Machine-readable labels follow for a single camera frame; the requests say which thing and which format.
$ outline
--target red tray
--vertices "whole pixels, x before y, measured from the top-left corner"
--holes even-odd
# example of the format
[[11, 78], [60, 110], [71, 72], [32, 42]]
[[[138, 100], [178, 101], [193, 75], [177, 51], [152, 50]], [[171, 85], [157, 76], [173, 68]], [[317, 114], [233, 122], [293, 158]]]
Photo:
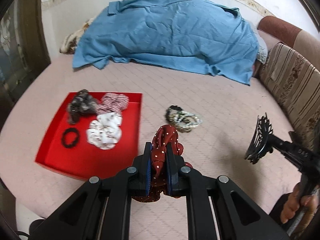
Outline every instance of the red tray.
[[[36, 156], [36, 163], [52, 171], [72, 176], [77, 179], [88, 179], [98, 176], [101, 179], [116, 175], [120, 170], [130, 166], [135, 156], [138, 155], [139, 125], [142, 94], [116, 93], [129, 97], [128, 108], [122, 111], [122, 136], [116, 146], [111, 150], [101, 150], [87, 142], [86, 130], [96, 115], [81, 116], [75, 125], [68, 124], [68, 103], [76, 92], [68, 94], [55, 114], [46, 134], [42, 140]], [[98, 100], [105, 92], [90, 92]], [[69, 128], [79, 130], [78, 144], [70, 149], [63, 147], [61, 136]], [[73, 133], [68, 134], [67, 143], [73, 141]]]

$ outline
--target striped upholstery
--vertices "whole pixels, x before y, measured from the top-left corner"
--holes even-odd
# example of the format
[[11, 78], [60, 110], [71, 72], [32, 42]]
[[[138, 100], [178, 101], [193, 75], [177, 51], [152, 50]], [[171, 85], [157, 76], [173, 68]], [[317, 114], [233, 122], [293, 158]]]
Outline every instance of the striped upholstery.
[[320, 118], [320, 72], [294, 49], [277, 44], [260, 70], [260, 79], [289, 118], [302, 144], [313, 149]]

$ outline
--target metal screw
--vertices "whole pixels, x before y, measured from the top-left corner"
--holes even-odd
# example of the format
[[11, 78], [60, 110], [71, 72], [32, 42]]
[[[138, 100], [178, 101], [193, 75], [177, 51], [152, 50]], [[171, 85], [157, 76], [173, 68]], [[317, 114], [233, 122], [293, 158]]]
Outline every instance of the metal screw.
[[127, 168], [128, 173], [135, 173], [136, 171], [137, 171], [136, 167], [131, 166], [131, 167]]
[[189, 173], [191, 171], [190, 167], [188, 167], [188, 166], [183, 166], [180, 170], [183, 173]]
[[227, 183], [229, 181], [229, 178], [227, 176], [222, 175], [219, 177], [219, 181], [222, 183]]
[[92, 184], [95, 184], [99, 181], [99, 178], [97, 176], [94, 176], [94, 177], [91, 177], [89, 179], [89, 182], [92, 183]]

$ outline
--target blue cloth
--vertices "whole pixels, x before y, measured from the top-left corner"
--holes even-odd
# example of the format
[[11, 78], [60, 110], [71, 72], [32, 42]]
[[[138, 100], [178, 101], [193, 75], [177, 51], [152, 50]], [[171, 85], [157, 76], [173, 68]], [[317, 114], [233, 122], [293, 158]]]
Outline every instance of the blue cloth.
[[137, 62], [250, 84], [258, 41], [238, 8], [208, 0], [111, 2], [80, 39], [73, 67]]

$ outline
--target pillow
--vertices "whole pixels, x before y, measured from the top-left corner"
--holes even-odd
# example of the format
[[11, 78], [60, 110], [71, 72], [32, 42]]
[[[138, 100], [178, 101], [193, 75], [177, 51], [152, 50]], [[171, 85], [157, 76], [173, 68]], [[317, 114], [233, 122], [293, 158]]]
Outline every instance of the pillow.
[[247, 23], [250, 24], [253, 33], [256, 35], [256, 38], [259, 43], [259, 50], [257, 53], [257, 60], [260, 61], [262, 64], [265, 64], [268, 57], [268, 48], [263, 38], [260, 37], [257, 28], [251, 21], [245, 20]]

